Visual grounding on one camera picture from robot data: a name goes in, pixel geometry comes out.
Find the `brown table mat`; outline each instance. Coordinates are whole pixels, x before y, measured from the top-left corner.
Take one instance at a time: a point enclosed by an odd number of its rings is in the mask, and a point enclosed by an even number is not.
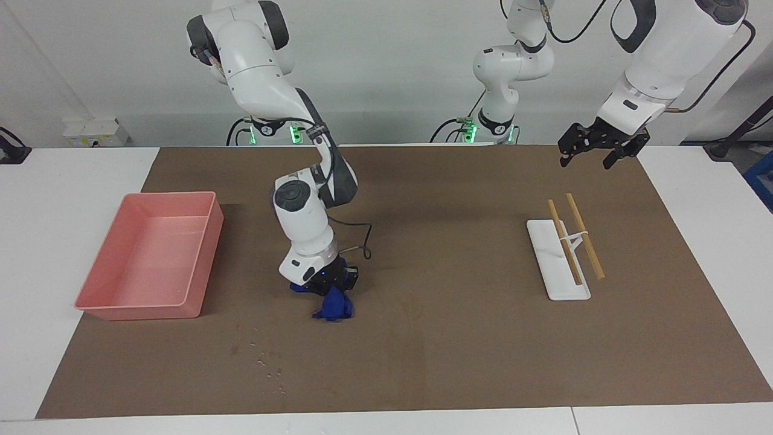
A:
[[[289,243],[274,179],[313,149],[162,149],[143,191],[215,190],[225,224],[202,315],[84,315],[39,418],[773,400],[644,170],[599,155],[561,169],[555,147],[343,149],[373,221],[355,316],[277,272]],[[607,279],[551,302],[526,231],[571,191]],[[362,228],[334,225],[341,246]]]

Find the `pink plastic tray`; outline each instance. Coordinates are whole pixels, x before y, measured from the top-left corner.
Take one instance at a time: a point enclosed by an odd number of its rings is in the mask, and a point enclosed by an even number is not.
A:
[[[126,195],[75,307],[105,320],[198,316],[222,226],[214,192]]]

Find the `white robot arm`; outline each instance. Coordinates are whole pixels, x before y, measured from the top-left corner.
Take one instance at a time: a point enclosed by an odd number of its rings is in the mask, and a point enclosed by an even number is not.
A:
[[[561,166],[581,152],[612,149],[604,167],[636,156],[649,140],[646,126],[684,91],[738,31],[747,0],[630,0],[637,23],[620,46],[630,65],[589,127],[574,123],[558,141]]]
[[[478,122],[494,142],[507,140],[516,113],[518,91],[511,87],[513,82],[545,77],[554,62],[539,0],[514,0],[507,29],[516,43],[479,51],[473,63],[475,77],[485,86]]]
[[[322,161],[274,182],[274,210],[291,241],[279,272],[313,293],[324,295],[334,285],[347,290],[345,278],[350,288],[356,277],[339,256],[325,209],[349,203],[357,179],[312,101],[284,77],[292,62],[283,50],[289,35],[279,6],[264,0],[214,0],[212,12],[190,20],[188,36],[191,54],[228,86],[255,126],[308,125],[305,131]]]

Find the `wall socket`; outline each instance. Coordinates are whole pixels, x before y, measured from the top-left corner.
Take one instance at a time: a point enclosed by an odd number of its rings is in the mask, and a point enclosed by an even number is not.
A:
[[[62,136],[71,146],[97,148],[126,146],[129,134],[115,118],[64,121]]]

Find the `white plastic stand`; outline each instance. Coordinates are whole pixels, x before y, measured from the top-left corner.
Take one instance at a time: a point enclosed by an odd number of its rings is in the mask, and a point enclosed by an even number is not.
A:
[[[564,234],[566,234],[567,228],[563,221],[561,221],[561,226],[564,227]],[[550,300],[590,299],[591,291],[587,287],[585,274],[583,274],[580,262],[574,254],[574,250],[582,243],[583,232],[586,231],[566,237],[570,246],[571,261],[577,265],[577,271],[580,272],[582,280],[582,284],[577,285],[574,283],[572,271],[569,269],[566,256],[564,256],[564,250],[561,248],[561,241],[553,221],[550,219],[527,221],[526,228],[529,230],[534,254],[536,254],[537,263],[540,265],[542,279],[545,282],[545,289],[547,289],[547,296]]]

